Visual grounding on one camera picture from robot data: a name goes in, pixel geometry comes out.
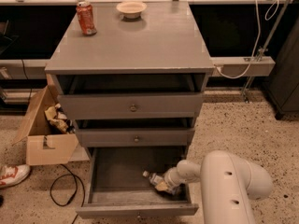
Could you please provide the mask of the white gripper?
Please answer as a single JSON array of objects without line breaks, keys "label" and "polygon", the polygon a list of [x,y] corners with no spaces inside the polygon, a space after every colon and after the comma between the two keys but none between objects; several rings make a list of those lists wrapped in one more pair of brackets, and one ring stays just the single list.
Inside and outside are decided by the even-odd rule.
[{"label": "white gripper", "polygon": [[184,178],[179,174],[178,168],[173,167],[164,174],[164,181],[155,186],[158,191],[167,191],[168,188],[176,188],[184,182]]}]

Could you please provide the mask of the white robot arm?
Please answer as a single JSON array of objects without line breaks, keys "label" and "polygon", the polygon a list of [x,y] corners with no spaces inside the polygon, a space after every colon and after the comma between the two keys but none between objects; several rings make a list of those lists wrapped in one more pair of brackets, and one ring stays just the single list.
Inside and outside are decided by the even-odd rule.
[{"label": "white robot arm", "polygon": [[196,182],[201,184],[205,224],[256,224],[249,202],[267,198],[273,189],[262,166],[220,150],[206,154],[200,164],[182,160],[152,184],[174,194],[179,185]]}]

